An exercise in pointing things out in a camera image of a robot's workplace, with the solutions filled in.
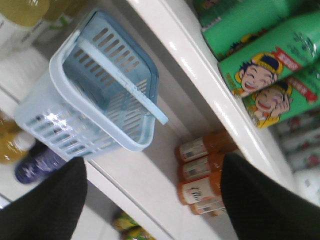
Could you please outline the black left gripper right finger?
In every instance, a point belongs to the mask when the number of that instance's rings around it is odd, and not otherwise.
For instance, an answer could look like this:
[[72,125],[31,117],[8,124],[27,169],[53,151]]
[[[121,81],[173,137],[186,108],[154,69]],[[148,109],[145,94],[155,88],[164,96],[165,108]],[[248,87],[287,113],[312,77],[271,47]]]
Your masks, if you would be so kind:
[[240,240],[318,240],[320,208],[236,153],[224,156],[222,200]]

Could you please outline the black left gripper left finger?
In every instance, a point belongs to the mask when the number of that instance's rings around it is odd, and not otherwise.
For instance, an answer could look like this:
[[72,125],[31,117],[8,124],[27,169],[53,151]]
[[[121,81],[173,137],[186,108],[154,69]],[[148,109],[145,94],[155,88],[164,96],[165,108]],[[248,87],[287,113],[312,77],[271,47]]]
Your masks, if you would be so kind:
[[88,192],[82,157],[74,157],[0,211],[2,240],[70,240]]

